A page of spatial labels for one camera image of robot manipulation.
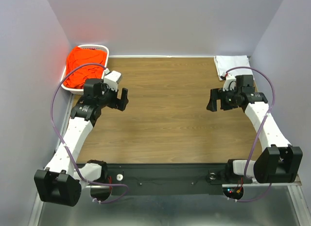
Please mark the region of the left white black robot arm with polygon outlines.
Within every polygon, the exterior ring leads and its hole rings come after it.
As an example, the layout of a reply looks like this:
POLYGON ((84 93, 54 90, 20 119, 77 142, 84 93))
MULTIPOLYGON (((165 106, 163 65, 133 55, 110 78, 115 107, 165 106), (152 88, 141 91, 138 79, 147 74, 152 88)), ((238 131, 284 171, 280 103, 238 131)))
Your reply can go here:
POLYGON ((115 184, 107 171, 107 163, 90 160, 78 168, 76 160, 82 146, 100 117, 102 109, 109 107, 124 111, 128 104, 128 90, 123 88, 118 98, 117 83, 107 84, 102 79, 88 79, 82 96, 71 110, 65 135, 45 169, 37 170, 35 185, 41 201, 73 207, 82 190, 88 185, 115 184))

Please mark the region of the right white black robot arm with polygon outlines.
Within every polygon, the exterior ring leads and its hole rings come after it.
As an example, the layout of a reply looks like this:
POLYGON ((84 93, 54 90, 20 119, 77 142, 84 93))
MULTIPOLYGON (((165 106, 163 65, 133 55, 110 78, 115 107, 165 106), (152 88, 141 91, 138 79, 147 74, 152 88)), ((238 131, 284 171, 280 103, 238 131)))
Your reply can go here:
POLYGON ((262 92, 257 92, 252 75, 228 75, 222 88, 210 91, 207 110, 215 112, 220 101, 221 110, 241 108, 250 119, 262 153, 256 161, 229 160, 224 178, 235 182, 242 175, 259 183, 293 183, 302 160, 300 147, 292 146, 284 137, 270 113, 270 104, 262 92))

